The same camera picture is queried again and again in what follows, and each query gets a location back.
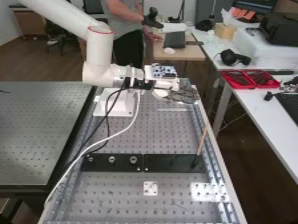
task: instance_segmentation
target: red tray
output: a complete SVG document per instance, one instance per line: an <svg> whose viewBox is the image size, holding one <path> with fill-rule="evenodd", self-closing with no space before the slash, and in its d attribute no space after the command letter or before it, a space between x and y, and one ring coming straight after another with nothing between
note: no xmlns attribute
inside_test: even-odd
<svg viewBox="0 0 298 224"><path fill-rule="evenodd" d="M234 89L254 89L255 83L246 73L239 70L227 70L220 72L222 77Z"/></svg>
<svg viewBox="0 0 298 224"><path fill-rule="evenodd" d="M272 76L262 70L244 70L244 74L254 81L256 88L279 88L280 86L280 83L272 78Z"/></svg>

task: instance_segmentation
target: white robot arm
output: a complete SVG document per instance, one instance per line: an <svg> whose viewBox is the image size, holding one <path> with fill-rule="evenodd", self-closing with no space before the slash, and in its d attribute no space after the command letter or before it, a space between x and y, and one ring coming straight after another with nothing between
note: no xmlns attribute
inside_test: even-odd
<svg viewBox="0 0 298 224"><path fill-rule="evenodd" d="M174 77L157 77L154 74L155 68L158 67L162 70L162 66L145 66L143 74L141 69L110 64L114 32L103 22L93 19L65 0L18 1L86 41L86 61L82 69L83 83L103 88L119 88L125 84L125 87L151 90L153 96L158 99L177 98L177 101L179 101L183 90L181 92L177 74Z"/></svg>
<svg viewBox="0 0 298 224"><path fill-rule="evenodd" d="M135 77L143 77L139 69L110 65L114 33L103 22L87 16L65 0L20 0L20 3L86 40L83 83L106 88L121 87L131 69Z"/></svg>

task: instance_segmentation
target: person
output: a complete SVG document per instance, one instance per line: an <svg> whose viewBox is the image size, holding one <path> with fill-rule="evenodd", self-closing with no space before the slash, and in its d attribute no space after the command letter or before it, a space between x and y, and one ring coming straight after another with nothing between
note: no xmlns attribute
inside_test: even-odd
<svg viewBox="0 0 298 224"><path fill-rule="evenodd" d="M117 64L142 67L143 35L151 41L162 38L149 33L146 25L154 26L142 14L139 0L101 0L109 26L114 31L113 54Z"/></svg>

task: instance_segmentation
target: keyboard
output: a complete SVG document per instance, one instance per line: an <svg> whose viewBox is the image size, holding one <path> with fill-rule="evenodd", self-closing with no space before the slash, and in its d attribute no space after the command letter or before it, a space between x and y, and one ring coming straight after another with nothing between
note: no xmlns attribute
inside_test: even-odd
<svg viewBox="0 0 298 224"><path fill-rule="evenodd" d="M163 48L185 48L185 32L173 32L165 35Z"/></svg>
<svg viewBox="0 0 298 224"><path fill-rule="evenodd" d="M298 94L279 93L275 95L280 105L283 106L287 114L298 125Z"/></svg>

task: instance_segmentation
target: wooden stick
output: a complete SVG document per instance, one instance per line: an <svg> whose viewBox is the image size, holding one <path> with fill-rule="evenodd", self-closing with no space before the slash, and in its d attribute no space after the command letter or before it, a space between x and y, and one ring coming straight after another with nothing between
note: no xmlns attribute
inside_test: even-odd
<svg viewBox="0 0 298 224"><path fill-rule="evenodd" d="M206 124L204 129L203 129L203 134L202 134L202 138L201 138L199 145L198 145L197 156L199 156L202 153L202 145L203 145L204 137L207 134L207 127L208 127L208 123Z"/></svg>

